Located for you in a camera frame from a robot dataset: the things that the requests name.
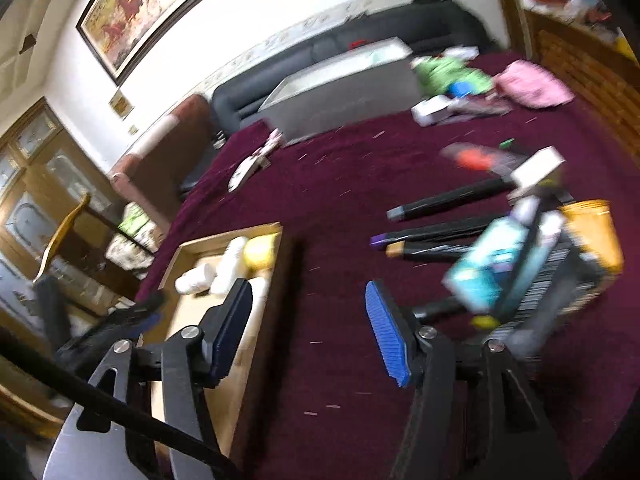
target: black leather sofa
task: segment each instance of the black leather sofa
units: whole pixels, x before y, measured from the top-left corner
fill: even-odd
[[[348,51],[355,43],[398,37],[417,56],[433,56],[450,46],[477,46],[482,54],[498,50],[482,22],[453,0],[415,0],[373,14],[362,14],[297,43],[222,83],[210,101],[212,119],[228,138],[260,120],[258,109],[287,76]],[[180,186],[185,197],[210,166],[211,148]]]

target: brown sofa armrest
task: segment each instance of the brown sofa armrest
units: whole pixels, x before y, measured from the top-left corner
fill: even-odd
[[[199,94],[187,97],[111,168],[111,185],[166,234],[180,209],[180,183],[200,160],[214,131],[207,100]]]

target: decorative wallpaper border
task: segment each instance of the decorative wallpaper border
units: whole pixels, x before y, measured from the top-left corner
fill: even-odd
[[[392,7],[406,5],[412,1],[413,0],[351,0],[322,12],[318,12],[313,16],[309,16],[303,22],[296,23],[295,25],[291,25],[290,27],[281,30],[221,66],[214,73],[204,78],[189,92],[183,95],[165,112],[165,114],[169,113],[185,98],[193,93],[204,94],[207,99],[211,98],[216,87],[225,81],[228,81],[239,73],[257,65],[265,59],[286,50],[296,43],[300,43],[301,41],[343,24],[350,18],[359,16],[364,12],[372,14]]]

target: silver bolt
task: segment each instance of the silver bolt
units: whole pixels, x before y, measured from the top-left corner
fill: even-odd
[[[180,335],[184,339],[193,339],[194,337],[197,337],[199,333],[200,329],[197,326],[191,325],[184,327],[180,332]]]
[[[131,343],[126,339],[116,341],[113,344],[113,351],[116,352],[116,354],[122,354],[123,352],[129,350],[129,348],[131,348]]]
[[[438,335],[438,331],[433,326],[421,326],[418,335],[423,339],[433,339]]]
[[[489,339],[487,345],[491,352],[502,352],[504,350],[504,343],[499,339]]]

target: purple tablecloth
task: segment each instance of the purple tablecloth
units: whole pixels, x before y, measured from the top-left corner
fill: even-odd
[[[484,56],[489,74],[515,59]],[[574,474],[585,471],[616,429],[640,386],[640,172],[581,102],[557,110],[518,108],[500,118],[421,128],[409,113],[340,128],[277,151],[272,165],[238,192],[226,185],[240,160],[266,140],[254,124],[233,135],[184,203],[142,285],[158,286],[180,243],[279,221],[304,247],[302,286],[279,342],[272,418],[252,476],[258,479],[384,479],[398,450],[412,393],[386,374],[364,309],[364,287],[382,278],[400,305],[443,297],[444,264],[417,267],[369,247],[396,230],[393,206],[476,182],[438,156],[450,142],[497,146],[516,137],[530,149],[555,145],[567,160],[565,183],[578,200],[603,198],[625,253],[620,279],[545,348],[540,390]],[[415,226],[508,210],[496,197]],[[462,336],[464,317],[439,326]]]

